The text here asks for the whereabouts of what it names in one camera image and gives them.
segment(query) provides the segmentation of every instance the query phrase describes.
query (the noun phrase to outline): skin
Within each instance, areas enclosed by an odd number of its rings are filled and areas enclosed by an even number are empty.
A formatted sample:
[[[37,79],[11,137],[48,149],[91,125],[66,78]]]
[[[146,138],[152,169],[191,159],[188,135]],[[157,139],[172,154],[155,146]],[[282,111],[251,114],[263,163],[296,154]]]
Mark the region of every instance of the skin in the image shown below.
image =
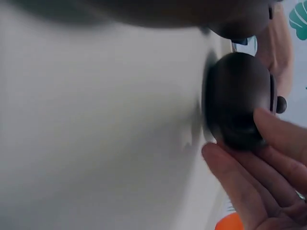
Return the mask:
[[[287,97],[293,82],[294,52],[282,4],[275,5],[273,20],[256,37],[256,57],[275,77],[279,96]]]
[[[209,143],[202,154],[229,195],[247,230],[307,228],[307,129],[263,109],[254,120],[269,147],[237,152]]]

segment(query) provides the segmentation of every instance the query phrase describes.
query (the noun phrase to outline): dark object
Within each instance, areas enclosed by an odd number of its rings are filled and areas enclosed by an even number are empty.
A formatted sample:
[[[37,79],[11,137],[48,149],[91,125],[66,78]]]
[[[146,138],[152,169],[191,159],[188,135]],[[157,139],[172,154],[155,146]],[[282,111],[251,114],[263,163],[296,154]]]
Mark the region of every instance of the dark object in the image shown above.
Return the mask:
[[[265,145],[253,120],[255,108],[282,113],[286,100],[277,97],[274,77],[255,57],[224,56],[209,71],[203,89],[206,124],[217,140],[236,150]]]
[[[287,101],[284,97],[277,97],[277,108],[276,108],[276,113],[282,114],[286,111],[287,109]]]
[[[261,12],[276,0],[74,0],[116,20],[146,27],[207,26],[208,23],[240,21]]]
[[[231,40],[232,43],[235,43],[235,44],[239,44],[239,45],[243,45],[243,46],[247,46],[248,45],[248,39],[245,38],[245,39],[240,39],[240,40]]]
[[[71,0],[9,0],[40,19],[73,27],[90,27],[105,22]]]
[[[273,6],[261,5],[245,16],[227,23],[210,23],[209,28],[219,36],[231,40],[243,40],[264,30],[273,18]]]

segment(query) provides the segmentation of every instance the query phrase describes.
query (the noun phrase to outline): dark round object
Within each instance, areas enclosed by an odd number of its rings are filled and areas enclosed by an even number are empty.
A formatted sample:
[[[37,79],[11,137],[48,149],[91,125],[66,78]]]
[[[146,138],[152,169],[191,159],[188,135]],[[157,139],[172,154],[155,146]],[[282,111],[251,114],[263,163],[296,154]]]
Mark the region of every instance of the dark round object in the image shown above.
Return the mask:
[[[268,69],[249,54],[232,53],[210,69],[204,85],[205,122],[215,139],[236,150],[264,146],[253,112],[264,108],[276,113],[276,85]],[[279,99],[280,111],[284,102]]]
[[[103,15],[146,27],[206,26],[239,19],[276,0],[75,0]]]
[[[241,40],[259,34],[268,26],[272,18],[272,7],[270,5],[261,5],[248,12],[244,17],[226,23],[210,23],[209,28],[221,37]]]
[[[276,113],[282,114],[286,111],[287,109],[287,101],[284,97],[277,97],[277,108],[276,108]]]

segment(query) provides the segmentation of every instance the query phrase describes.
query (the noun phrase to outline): white wall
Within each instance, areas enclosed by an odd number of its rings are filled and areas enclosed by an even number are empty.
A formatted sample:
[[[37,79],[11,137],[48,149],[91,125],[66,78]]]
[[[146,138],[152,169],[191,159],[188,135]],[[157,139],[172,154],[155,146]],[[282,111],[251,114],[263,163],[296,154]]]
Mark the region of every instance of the white wall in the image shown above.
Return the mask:
[[[0,226],[204,229],[220,186],[199,100],[221,40],[0,11]]]

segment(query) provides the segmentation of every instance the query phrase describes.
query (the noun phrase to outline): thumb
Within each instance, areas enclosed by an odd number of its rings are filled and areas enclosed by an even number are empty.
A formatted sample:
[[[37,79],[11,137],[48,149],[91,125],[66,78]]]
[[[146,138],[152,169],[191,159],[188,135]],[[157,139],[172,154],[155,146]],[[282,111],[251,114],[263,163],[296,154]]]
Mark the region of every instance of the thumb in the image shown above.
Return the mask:
[[[307,165],[307,129],[282,121],[264,109],[254,111],[254,121],[269,145]]]

